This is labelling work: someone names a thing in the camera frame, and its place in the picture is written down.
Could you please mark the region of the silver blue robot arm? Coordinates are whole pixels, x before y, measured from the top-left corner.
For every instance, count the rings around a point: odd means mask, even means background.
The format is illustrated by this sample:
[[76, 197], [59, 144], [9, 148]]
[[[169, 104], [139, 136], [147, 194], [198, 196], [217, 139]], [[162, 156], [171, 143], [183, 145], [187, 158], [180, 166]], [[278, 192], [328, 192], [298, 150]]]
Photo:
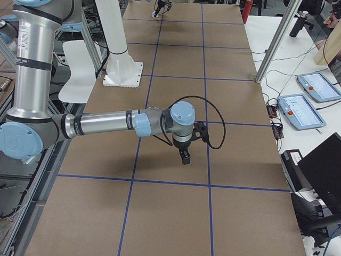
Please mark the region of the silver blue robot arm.
[[188, 147], [194, 131], [194, 107], [179, 101], [155, 107], [105, 114], [52, 115], [47, 105], [54, 36], [62, 25], [82, 23], [81, 1], [14, 1], [19, 19], [14, 104], [1, 125], [1, 151], [14, 159], [40, 154], [56, 142], [92, 133], [134, 130], [140, 137], [171, 133], [182, 163], [190, 163]]

